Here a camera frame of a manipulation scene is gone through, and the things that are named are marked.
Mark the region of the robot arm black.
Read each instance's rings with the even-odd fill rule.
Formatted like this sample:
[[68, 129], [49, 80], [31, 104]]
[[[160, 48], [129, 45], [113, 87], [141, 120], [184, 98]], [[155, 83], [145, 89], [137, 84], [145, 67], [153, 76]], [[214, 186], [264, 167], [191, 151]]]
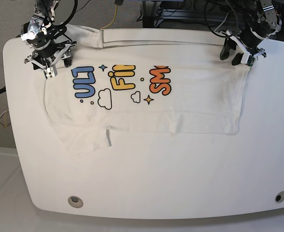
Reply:
[[74, 1], [69, 17], [61, 24], [55, 25], [55, 10], [58, 0], [36, 0], [34, 14], [30, 21], [21, 27], [20, 38], [30, 48], [32, 54], [24, 63], [32, 63], [34, 70], [42, 70], [46, 79], [57, 75], [56, 64], [64, 62], [66, 68], [72, 64], [71, 48], [77, 44], [65, 33], [66, 25], [76, 13], [78, 1]]
[[[216, 7], [226, 12], [223, 21], [209, 24], [207, 11]], [[212, 34], [224, 39], [220, 60], [227, 60], [236, 51], [232, 65], [253, 67], [260, 57], [267, 57], [260, 44], [280, 32], [281, 15], [271, 0], [208, 0], [203, 9], [204, 22]]]

